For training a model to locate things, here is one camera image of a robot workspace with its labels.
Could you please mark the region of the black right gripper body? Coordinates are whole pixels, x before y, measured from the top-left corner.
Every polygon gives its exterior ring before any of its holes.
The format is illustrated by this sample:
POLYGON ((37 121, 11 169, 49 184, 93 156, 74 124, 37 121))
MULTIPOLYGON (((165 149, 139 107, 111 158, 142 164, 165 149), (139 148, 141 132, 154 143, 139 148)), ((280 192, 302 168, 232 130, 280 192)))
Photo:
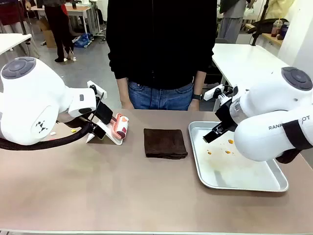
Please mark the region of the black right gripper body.
POLYGON ((220 106, 216 111, 216 117, 221 121, 220 123, 227 125, 229 131, 234 132, 238 124, 233 120, 230 114, 230 105, 232 101, 228 100, 226 103, 220 106))

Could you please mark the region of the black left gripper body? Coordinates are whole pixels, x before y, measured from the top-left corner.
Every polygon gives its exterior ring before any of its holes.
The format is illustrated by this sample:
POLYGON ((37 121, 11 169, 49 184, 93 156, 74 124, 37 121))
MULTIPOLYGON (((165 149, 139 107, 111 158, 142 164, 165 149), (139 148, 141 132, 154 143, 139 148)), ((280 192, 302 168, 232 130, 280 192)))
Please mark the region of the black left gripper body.
POLYGON ((105 125, 111 122, 113 116, 113 111, 104 103, 99 102, 96 105, 96 109, 93 112, 92 118, 97 117, 100 121, 102 121, 105 125))

